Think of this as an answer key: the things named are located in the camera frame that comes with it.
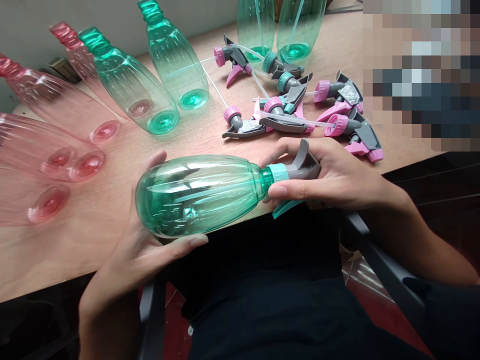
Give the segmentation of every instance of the black chair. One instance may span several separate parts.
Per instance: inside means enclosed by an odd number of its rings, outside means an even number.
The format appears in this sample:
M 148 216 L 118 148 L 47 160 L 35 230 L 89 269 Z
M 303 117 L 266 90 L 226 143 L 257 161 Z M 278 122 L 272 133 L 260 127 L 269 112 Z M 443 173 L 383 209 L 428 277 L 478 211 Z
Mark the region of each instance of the black chair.
M 346 212 L 344 228 L 387 289 L 418 335 L 425 341 L 425 304 L 403 283 L 404 278 L 415 278 L 373 241 L 367 225 L 356 212 Z M 139 360 L 161 360 L 165 324 L 166 284 L 169 280 L 160 272 L 142 294 L 140 302 L 141 340 Z

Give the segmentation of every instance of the transparent plastic bottle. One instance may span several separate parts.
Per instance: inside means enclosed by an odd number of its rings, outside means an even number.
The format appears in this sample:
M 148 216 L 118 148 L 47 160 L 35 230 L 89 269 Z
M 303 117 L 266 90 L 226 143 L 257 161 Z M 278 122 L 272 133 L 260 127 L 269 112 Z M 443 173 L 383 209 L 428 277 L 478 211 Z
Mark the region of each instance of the transparent plastic bottle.
M 319 37 L 327 0 L 284 0 L 276 48 L 284 61 L 306 58 Z
M 72 84 L 22 67 L 0 54 L 0 77 L 20 101 L 47 123 L 96 145 L 112 140 L 122 124 L 108 109 Z
M 50 32 L 60 40 L 60 43 L 65 46 L 66 56 L 68 57 L 71 66 L 90 90 L 114 113 L 129 120 L 129 117 L 117 105 L 115 100 L 112 99 L 107 90 L 105 90 L 99 76 L 97 75 L 94 56 L 90 53 L 84 43 L 80 41 L 75 30 L 73 30 L 65 21 L 57 22 L 50 26 L 49 29 Z
M 274 0 L 239 0 L 236 33 L 240 45 L 265 57 L 274 46 Z M 245 56 L 252 63 L 260 61 L 249 52 Z
M 179 110 L 158 79 L 137 59 L 110 45 L 90 27 L 79 39 L 93 54 L 101 83 L 117 105 L 145 131 L 160 135 L 179 123 Z
M 79 183 L 95 176 L 105 153 L 46 122 L 0 112 L 0 164 L 37 176 Z
M 141 0 L 138 7 L 147 23 L 148 50 L 161 82 L 180 108 L 202 107 L 209 99 L 209 83 L 192 46 L 155 0 Z
M 289 165 L 260 168 L 228 155 L 181 157 L 143 174 L 136 187 L 136 210 L 143 225 L 164 238 L 207 233 L 253 210 L 274 182 L 316 179 L 319 174 L 306 139 Z
M 57 215 L 70 197 L 62 183 L 0 165 L 0 227 L 44 223 Z

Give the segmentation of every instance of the wooden table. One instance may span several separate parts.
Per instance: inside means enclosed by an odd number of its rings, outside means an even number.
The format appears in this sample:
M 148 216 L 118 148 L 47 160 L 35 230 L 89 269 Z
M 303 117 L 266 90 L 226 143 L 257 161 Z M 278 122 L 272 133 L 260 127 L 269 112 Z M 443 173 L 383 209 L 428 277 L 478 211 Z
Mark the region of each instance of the wooden table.
M 360 12 L 324 18 L 312 54 L 300 64 L 307 72 L 313 72 L 309 91 L 314 90 L 318 80 L 334 81 L 339 69 L 360 86 L 363 84 L 362 26 Z M 237 40 L 235 24 L 191 39 L 199 59 L 213 56 L 213 47 L 223 44 L 224 33 Z M 140 60 L 155 73 L 148 55 Z M 254 80 L 244 76 L 227 90 L 230 63 L 217 68 L 214 61 L 209 61 L 204 66 L 226 102 L 238 106 L 244 118 L 248 118 L 253 110 L 252 98 L 261 95 Z M 271 95 L 278 94 L 275 81 L 263 83 Z M 312 97 L 308 97 L 304 104 L 305 116 L 315 120 L 330 105 L 330 102 L 314 104 Z M 139 169 L 156 150 L 165 149 L 169 158 L 228 154 L 257 162 L 272 144 L 285 136 L 274 131 L 251 139 L 224 140 L 221 137 L 227 130 L 224 111 L 224 105 L 210 86 L 208 103 L 197 112 L 183 112 L 179 125 L 166 135 L 150 135 L 134 123 L 124 124 L 119 137 L 103 147 L 107 159 L 102 171 L 85 183 L 71 185 L 71 198 L 55 219 L 33 227 L 0 228 L 0 302 L 96 271 L 122 233 L 130 207 L 131 186 L 138 179 Z M 15 113 L 38 119 L 23 106 Z M 385 152 L 385 160 L 374 165 L 380 173 L 438 154 L 420 139 L 388 135 L 377 127 L 375 130 Z M 322 136 L 323 128 L 317 128 L 308 137 Z M 260 204 L 242 220 L 269 211 L 267 205 Z

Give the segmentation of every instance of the pixelated area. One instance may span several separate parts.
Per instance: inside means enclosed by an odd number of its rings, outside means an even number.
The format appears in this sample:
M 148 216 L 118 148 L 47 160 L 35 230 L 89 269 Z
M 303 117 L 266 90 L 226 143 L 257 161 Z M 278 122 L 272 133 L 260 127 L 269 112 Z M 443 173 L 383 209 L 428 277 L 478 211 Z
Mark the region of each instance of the pixelated area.
M 480 151 L 480 36 L 465 0 L 364 4 L 364 113 L 436 151 Z

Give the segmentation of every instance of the fingernail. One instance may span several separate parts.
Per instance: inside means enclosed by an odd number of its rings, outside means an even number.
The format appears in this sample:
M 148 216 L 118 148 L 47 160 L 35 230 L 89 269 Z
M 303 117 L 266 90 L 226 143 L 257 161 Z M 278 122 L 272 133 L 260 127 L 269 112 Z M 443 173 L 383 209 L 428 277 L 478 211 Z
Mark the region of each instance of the fingernail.
M 272 186 L 268 191 L 268 195 L 271 198 L 284 198 L 285 196 L 287 196 L 287 188 L 282 185 Z
M 205 245 L 209 242 L 209 238 L 206 235 L 198 235 L 190 240 L 190 246 L 192 248 L 198 248 L 199 246 Z

